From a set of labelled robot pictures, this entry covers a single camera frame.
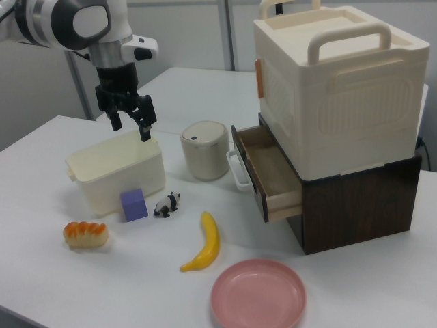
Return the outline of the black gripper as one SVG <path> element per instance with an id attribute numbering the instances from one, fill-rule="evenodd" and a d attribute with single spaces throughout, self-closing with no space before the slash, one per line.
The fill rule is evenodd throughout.
<path id="1" fill-rule="evenodd" d="M 97 74 L 100 85 L 96 86 L 98 108 L 105 112 L 110 120 L 112 129 L 122 128 L 119 116 L 119 98 L 122 95 L 129 99 L 127 114 L 137 123 L 142 142 L 150 140 L 150 129 L 157 122 L 152 99 L 149 95 L 139 96 L 137 93 L 138 76 L 134 63 L 116 68 L 99 68 Z"/>

